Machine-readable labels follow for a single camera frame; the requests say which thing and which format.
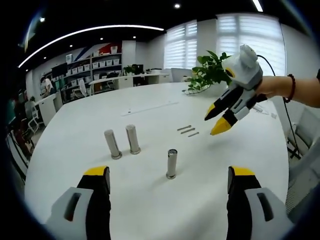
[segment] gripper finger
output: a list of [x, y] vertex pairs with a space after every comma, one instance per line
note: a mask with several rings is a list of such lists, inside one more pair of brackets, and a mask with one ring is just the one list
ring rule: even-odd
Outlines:
[[225, 92], [209, 107], [204, 120], [207, 121], [222, 113], [232, 106], [242, 95], [244, 89], [237, 84], [232, 84]]

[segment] window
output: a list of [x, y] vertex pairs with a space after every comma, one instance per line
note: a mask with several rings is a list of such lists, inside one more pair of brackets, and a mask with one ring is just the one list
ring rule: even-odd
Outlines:
[[187, 22], [167, 31], [164, 68], [192, 69], [197, 60], [197, 21]]
[[[286, 52], [278, 19], [258, 14], [224, 14], [218, 16], [217, 53], [233, 55], [240, 45], [249, 45], [264, 56], [277, 76], [286, 75]], [[258, 58], [264, 76], [272, 76], [266, 61]]]

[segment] metal rod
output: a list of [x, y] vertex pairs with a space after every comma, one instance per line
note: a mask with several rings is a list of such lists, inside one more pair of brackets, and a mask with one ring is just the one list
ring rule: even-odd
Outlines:
[[194, 135], [197, 135], [197, 134], [199, 134], [198, 131], [197, 131], [196, 133], [193, 133], [193, 134], [189, 135], [188, 138], [189, 138], [189, 137], [192, 137], [192, 136], [194, 136]]
[[187, 128], [191, 128], [191, 125], [188, 125], [188, 126], [185, 126], [185, 127], [181, 127], [181, 128], [178, 128], [177, 131], [181, 131], [183, 129], [187, 129]]
[[128, 136], [129, 144], [130, 144], [130, 153], [138, 154], [141, 152], [141, 149], [138, 144], [137, 132], [135, 125], [128, 125], [125, 127], [126, 135]]
[[119, 151], [117, 142], [116, 142], [116, 138], [114, 135], [114, 131], [110, 130], [106, 130], [104, 131], [104, 137], [106, 140], [106, 143], [109, 146], [110, 152], [111, 152], [111, 157], [113, 159], [119, 159], [122, 157], [122, 153], [121, 151]]
[[176, 177], [177, 155], [178, 151], [175, 149], [168, 151], [168, 170], [165, 174], [168, 179], [174, 179]]
[[190, 132], [190, 131], [193, 131], [193, 130], [195, 130], [195, 128], [194, 128], [194, 127], [193, 127], [193, 128], [191, 128], [191, 129], [188, 129], [188, 130], [182, 131], [182, 132], [181, 132], [181, 134], [185, 134], [185, 133]]

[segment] computer monitor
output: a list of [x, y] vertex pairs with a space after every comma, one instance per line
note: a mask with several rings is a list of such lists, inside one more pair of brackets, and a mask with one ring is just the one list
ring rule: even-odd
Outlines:
[[65, 62], [52, 68], [52, 77], [56, 78], [68, 72], [68, 64]]

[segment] human arm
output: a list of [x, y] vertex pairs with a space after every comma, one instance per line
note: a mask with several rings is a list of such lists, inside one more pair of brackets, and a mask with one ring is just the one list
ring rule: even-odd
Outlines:
[[[256, 90], [257, 94], [266, 94], [267, 98], [281, 96], [288, 98], [293, 81], [289, 76], [264, 76]], [[292, 100], [314, 108], [320, 108], [320, 82], [317, 78], [295, 79]]]

